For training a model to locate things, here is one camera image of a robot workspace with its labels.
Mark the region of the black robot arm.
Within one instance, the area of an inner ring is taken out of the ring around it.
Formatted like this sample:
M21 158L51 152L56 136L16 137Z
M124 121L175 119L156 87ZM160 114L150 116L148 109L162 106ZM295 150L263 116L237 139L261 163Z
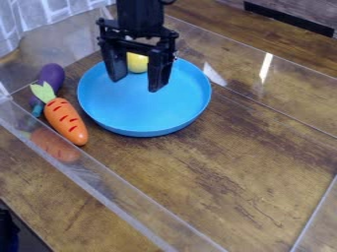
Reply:
M179 34L163 27L164 6L176 0L116 0L118 18L96 21L98 44L114 82L127 76L127 53L148 57L148 91L158 92L170 80Z

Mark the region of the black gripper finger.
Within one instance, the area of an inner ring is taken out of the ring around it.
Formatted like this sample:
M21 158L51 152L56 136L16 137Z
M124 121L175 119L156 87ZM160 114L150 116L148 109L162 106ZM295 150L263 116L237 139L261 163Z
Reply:
M152 48L148 54L147 79L148 91L158 92L167 84L175 55L163 48Z
M103 42L100 47L108 76L118 82L127 75L127 51L119 45L107 42Z

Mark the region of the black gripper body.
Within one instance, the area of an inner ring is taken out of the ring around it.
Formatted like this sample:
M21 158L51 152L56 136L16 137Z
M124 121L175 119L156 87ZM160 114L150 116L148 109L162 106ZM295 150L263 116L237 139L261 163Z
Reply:
M131 31L119 26L116 20L100 18L98 44L103 50L148 54L151 51L174 54L179 34L160 27L158 31Z

